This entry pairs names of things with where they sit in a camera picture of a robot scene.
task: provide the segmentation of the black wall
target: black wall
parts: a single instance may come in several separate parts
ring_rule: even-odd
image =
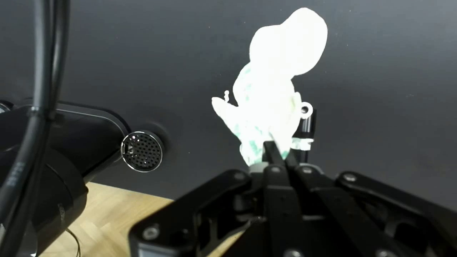
[[[160,170],[114,164],[97,181],[177,197],[228,167],[237,138],[210,106],[253,33],[308,6],[330,28],[296,88],[318,107],[311,161],[356,170],[457,210],[457,1],[74,0],[61,98],[166,136]],[[0,98],[30,96],[31,3],[0,3]]]

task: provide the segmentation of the wooden table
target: wooden table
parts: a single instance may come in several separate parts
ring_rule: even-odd
[[[79,237],[83,257],[129,257],[129,228],[171,203],[168,198],[96,183],[89,183],[87,187],[86,210],[69,227]],[[211,255],[221,255],[234,237],[226,240]],[[41,257],[74,257],[76,253],[74,238],[63,233]]]

